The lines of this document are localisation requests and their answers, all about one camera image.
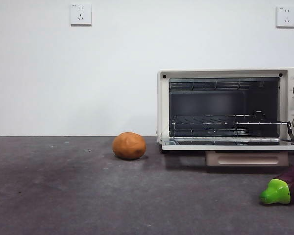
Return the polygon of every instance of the brown potato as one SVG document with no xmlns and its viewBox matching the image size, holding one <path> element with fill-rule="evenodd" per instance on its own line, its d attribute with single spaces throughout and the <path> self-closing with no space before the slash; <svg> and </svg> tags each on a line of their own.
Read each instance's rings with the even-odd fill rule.
<svg viewBox="0 0 294 235">
<path fill-rule="evenodd" d="M 133 160 L 143 156 L 146 151 L 146 142 L 138 134 L 124 132 L 115 137 L 112 150 L 119 158 Z"/>
</svg>

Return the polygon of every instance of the toaster oven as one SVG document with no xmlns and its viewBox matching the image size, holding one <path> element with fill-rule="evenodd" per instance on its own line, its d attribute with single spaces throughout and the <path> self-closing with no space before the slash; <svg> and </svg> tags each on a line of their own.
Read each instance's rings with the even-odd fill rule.
<svg viewBox="0 0 294 235">
<path fill-rule="evenodd" d="M 162 151 L 205 150 L 207 165 L 288 165 L 294 68 L 161 70 Z"/>
</svg>

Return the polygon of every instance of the wire rack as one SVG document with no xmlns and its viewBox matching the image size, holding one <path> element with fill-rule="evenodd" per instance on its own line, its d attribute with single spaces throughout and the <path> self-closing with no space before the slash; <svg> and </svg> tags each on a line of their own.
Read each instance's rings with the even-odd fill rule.
<svg viewBox="0 0 294 235">
<path fill-rule="evenodd" d="M 252 115 L 174 116 L 173 137 L 278 137 L 277 126 L 287 122 L 267 119 L 261 112 Z"/>
</svg>

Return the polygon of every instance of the electrical outlet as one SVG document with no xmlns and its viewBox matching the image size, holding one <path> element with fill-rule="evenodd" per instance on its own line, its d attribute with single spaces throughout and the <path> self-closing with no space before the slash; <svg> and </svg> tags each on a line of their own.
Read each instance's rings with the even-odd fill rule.
<svg viewBox="0 0 294 235">
<path fill-rule="evenodd" d="M 276 26 L 294 27 L 294 7 L 278 6 L 276 8 Z"/>
<path fill-rule="evenodd" d="M 92 5 L 72 4 L 71 25 L 92 25 Z"/>
</svg>

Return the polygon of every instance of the gray floor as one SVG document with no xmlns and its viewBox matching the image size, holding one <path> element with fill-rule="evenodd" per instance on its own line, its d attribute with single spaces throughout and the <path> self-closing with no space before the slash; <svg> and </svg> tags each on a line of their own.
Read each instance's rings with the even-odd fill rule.
<svg viewBox="0 0 294 235">
<path fill-rule="evenodd" d="M 0 138 L 0 235 L 294 234 L 294 205 L 258 201 L 283 169 L 207 171 L 203 153 L 161 155 L 156 137 L 123 161 L 112 140 Z"/>
</svg>

